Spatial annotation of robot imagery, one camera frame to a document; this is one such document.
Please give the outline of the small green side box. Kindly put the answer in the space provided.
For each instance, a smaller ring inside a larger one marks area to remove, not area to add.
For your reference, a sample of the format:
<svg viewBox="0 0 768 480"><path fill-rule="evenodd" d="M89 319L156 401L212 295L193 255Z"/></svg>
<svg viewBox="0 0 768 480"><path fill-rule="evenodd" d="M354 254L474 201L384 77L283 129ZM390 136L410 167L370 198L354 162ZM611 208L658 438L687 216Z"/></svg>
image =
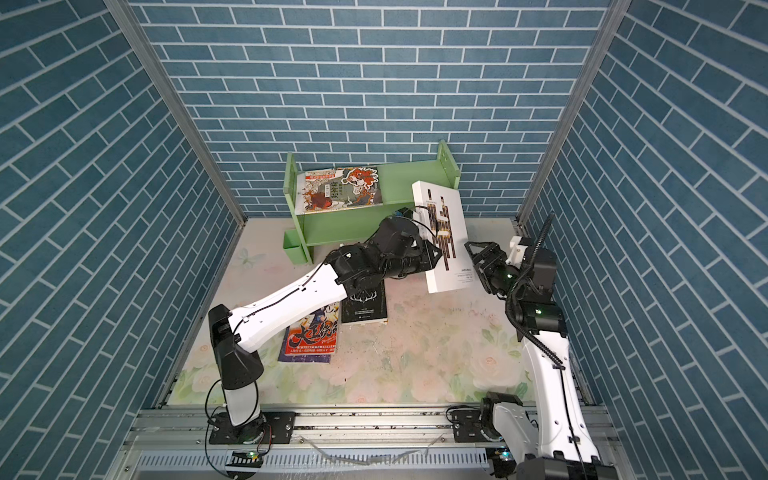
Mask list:
<svg viewBox="0 0 768 480"><path fill-rule="evenodd" d="M284 232L282 248L292 264L302 265L308 262L300 235L296 229Z"/></svg>

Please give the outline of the red blue manga book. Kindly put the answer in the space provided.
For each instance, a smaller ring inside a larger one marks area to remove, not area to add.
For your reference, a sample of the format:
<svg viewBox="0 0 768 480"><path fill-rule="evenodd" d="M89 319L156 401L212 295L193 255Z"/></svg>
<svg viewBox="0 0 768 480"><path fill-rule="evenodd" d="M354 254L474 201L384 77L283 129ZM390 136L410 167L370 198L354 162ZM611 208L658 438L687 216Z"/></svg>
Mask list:
<svg viewBox="0 0 768 480"><path fill-rule="evenodd" d="M285 331L287 354L331 354L337 347L340 303L334 302L308 314Z"/></svg>

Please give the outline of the green wooden two-tier shelf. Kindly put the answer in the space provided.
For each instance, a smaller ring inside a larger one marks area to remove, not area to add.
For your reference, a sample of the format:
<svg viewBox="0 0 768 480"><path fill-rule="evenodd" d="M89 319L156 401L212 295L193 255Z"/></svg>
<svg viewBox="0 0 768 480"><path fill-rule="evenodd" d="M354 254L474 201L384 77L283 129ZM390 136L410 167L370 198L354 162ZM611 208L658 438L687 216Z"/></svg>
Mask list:
<svg viewBox="0 0 768 480"><path fill-rule="evenodd" d="M411 185L416 181L457 189L460 168L448 144L437 144L436 157L431 160L384 163L378 166L383 175L383 204L368 208L299 215L296 212L296 184L300 170L292 153L287 155L283 193L300 235L307 263L312 263L313 248L324 244L354 243L367 238L380 221L396 210L414 205Z"/></svg>

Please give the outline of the dark purple book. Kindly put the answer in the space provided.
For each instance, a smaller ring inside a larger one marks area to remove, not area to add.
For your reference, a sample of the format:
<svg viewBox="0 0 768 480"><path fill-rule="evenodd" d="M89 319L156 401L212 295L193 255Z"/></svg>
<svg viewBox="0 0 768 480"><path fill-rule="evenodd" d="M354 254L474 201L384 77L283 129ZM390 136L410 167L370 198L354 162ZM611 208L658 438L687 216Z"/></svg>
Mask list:
<svg viewBox="0 0 768 480"><path fill-rule="evenodd" d="M287 354L287 345L284 344L280 347L278 361L282 363L321 363L328 364L331 362L331 354Z"/></svg>

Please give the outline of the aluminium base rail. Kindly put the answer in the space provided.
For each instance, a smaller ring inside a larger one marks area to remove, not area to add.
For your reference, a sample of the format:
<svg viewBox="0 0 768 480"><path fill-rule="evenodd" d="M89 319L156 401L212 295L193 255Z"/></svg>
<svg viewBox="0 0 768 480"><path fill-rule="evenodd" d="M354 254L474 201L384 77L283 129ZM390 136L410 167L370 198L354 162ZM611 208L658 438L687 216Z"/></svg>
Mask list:
<svg viewBox="0 0 768 480"><path fill-rule="evenodd" d="M267 410L283 417L295 414L288 427L278 424L273 433L287 444L274 444L271 449L322 449L403 447L421 449L427 445L448 447L455 444L456 428L446 418L446 404L382 405L310 405L307 407L273 405ZM252 444L205 445L213 427L208 424L201 406L168 407L140 411L123 443L124 451L184 450L209 452L244 450L256 446L265 449L265 441Z"/></svg>

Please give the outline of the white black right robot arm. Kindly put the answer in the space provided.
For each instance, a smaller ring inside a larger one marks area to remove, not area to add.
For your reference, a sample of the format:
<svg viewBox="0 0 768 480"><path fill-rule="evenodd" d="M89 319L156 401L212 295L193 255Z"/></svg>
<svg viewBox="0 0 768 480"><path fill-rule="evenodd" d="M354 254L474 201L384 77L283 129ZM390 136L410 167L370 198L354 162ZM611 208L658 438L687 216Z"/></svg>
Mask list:
<svg viewBox="0 0 768 480"><path fill-rule="evenodd" d="M570 363L565 316L553 299L557 260L540 240L515 236L505 253L495 242L465 248L483 289L504 303L534 384L536 416L515 395L490 392L481 418L505 451L493 473L507 479L615 479L586 426Z"/></svg>

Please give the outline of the white book with brown bars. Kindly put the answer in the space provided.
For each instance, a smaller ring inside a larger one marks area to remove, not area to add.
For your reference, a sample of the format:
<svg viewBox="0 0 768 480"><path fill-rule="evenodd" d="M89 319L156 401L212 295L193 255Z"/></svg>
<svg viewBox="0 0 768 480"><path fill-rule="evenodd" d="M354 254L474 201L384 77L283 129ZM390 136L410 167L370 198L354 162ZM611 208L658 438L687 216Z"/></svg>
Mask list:
<svg viewBox="0 0 768 480"><path fill-rule="evenodd" d="M460 194L441 185L417 181L412 184L414 218L427 226L423 235L442 252L437 266L426 273L432 294L469 288L476 280L465 248L469 240Z"/></svg>

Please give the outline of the green red illustrated comic book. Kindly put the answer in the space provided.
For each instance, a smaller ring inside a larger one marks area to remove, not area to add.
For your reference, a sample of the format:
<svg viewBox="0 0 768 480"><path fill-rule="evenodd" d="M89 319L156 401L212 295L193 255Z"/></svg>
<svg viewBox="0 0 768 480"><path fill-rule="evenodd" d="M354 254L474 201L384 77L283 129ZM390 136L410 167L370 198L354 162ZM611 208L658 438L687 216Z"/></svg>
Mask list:
<svg viewBox="0 0 768 480"><path fill-rule="evenodd" d="M336 212L383 204L375 167L345 167L300 173L296 184L299 215Z"/></svg>

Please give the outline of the black book with gold text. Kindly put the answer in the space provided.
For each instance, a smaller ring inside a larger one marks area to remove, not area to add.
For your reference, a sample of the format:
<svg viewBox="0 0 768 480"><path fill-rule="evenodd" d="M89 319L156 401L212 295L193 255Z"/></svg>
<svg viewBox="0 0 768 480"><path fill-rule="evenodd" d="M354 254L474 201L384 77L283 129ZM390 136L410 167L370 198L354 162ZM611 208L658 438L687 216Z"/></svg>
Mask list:
<svg viewBox="0 0 768 480"><path fill-rule="evenodd" d="M345 325L386 323L388 310L385 283L360 290L341 302L341 322Z"/></svg>

